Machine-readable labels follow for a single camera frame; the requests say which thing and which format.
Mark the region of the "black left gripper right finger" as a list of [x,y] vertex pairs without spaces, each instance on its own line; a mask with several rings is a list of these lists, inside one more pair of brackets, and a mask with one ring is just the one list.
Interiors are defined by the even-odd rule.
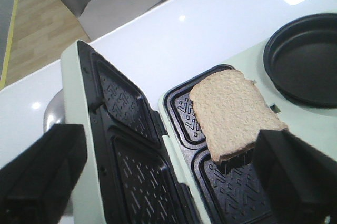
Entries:
[[278,223],[336,223],[336,161],[286,130],[261,130],[253,165]]

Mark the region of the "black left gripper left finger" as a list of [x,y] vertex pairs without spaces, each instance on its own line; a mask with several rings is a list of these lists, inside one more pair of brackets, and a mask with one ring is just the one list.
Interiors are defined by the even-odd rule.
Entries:
[[84,169],[80,124],[55,124],[1,168],[1,223],[58,223]]

